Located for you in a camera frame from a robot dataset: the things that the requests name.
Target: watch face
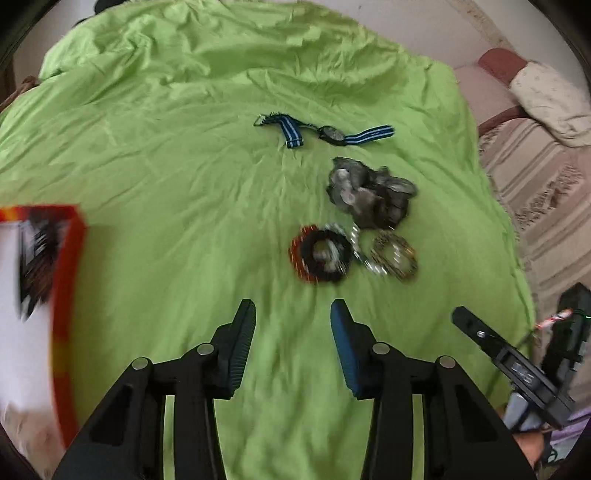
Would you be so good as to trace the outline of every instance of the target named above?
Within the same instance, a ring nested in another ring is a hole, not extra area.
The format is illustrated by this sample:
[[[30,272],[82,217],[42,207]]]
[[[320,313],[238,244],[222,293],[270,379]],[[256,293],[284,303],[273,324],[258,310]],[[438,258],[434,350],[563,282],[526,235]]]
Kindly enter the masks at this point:
[[[324,135],[337,142],[342,142],[345,139],[345,134],[335,127],[323,127],[322,131]]]

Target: blue striped watch strap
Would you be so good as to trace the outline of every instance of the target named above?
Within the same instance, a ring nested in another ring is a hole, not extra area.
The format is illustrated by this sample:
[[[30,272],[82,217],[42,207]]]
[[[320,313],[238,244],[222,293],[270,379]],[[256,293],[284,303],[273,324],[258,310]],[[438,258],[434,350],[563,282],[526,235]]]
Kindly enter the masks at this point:
[[[284,113],[271,113],[269,115],[259,115],[254,125],[277,124],[285,136],[287,148],[301,147],[304,139],[300,132],[300,127],[314,130],[321,140],[332,145],[361,145],[374,140],[388,138],[394,135],[394,129],[390,125],[382,125],[365,130],[357,135],[345,135],[334,127],[317,127],[314,124],[306,124]]]
[[[361,145],[363,143],[388,138],[394,135],[394,129],[390,125],[369,128],[357,135],[345,135],[347,145]]]

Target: black bracelet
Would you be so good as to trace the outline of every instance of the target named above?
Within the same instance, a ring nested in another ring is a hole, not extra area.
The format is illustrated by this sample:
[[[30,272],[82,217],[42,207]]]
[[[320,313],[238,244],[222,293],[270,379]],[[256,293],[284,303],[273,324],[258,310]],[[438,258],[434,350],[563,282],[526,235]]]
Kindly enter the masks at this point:
[[[314,247],[319,242],[330,241],[339,252],[339,268],[334,271],[326,270],[326,262],[316,260]],[[321,281],[338,282],[341,280],[351,263],[353,248],[344,235],[332,230],[314,230],[308,233],[300,244],[300,255],[308,272]]]

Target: silver bracelet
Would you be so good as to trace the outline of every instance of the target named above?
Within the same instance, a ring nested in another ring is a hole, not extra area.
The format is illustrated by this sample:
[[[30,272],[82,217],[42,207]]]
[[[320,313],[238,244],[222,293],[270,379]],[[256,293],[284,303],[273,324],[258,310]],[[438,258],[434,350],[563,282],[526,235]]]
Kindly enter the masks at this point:
[[[365,265],[365,268],[367,268],[370,272],[378,275],[388,275],[388,270],[386,270],[382,265],[372,262],[368,256],[361,251],[361,248],[359,247],[360,234],[361,229],[357,226],[357,224],[354,224],[349,235],[349,240],[351,241],[351,245],[353,245],[353,256],[363,265]]]

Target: sofa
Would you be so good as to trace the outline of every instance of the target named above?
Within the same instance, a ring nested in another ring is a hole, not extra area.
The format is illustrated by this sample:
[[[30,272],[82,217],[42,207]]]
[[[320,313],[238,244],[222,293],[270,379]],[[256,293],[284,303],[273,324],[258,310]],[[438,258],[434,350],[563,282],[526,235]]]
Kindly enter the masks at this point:
[[[537,318],[556,311],[560,294],[591,286],[591,147],[559,143],[530,118],[508,86],[527,62],[503,49],[456,69],[476,118],[480,162],[511,216]],[[534,347],[534,359],[542,356]],[[575,377],[577,408],[591,406],[591,352]]]

